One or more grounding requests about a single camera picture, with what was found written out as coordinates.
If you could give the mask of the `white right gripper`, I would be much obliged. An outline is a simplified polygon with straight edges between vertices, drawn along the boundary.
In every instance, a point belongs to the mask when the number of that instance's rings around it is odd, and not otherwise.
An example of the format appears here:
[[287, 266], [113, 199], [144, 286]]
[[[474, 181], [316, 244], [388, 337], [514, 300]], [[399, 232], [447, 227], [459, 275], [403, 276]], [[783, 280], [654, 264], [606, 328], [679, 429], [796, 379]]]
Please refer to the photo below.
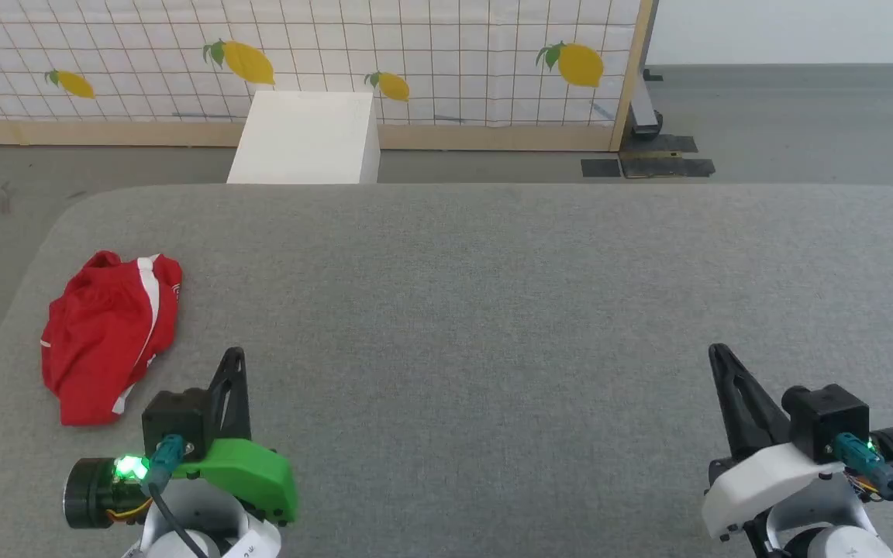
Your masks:
[[843, 464], [819, 465], [789, 443], [789, 417], [729, 346], [713, 343], [709, 363], [731, 459], [742, 460], [705, 496], [709, 536], [723, 536], [763, 512], [771, 513], [765, 523], [774, 532], [846, 517]]

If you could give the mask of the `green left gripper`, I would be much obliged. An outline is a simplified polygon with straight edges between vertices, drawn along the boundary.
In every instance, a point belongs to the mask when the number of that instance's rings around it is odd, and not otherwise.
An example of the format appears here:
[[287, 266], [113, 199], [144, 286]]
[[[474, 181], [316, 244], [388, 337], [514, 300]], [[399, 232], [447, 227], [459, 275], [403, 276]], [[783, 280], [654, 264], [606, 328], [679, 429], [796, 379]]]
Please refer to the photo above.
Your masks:
[[252, 440], [245, 353], [230, 347], [209, 389], [212, 445], [202, 460], [186, 460], [174, 479], [205, 480], [237, 498], [258, 517], [277, 524], [298, 519], [298, 492], [290, 463]]

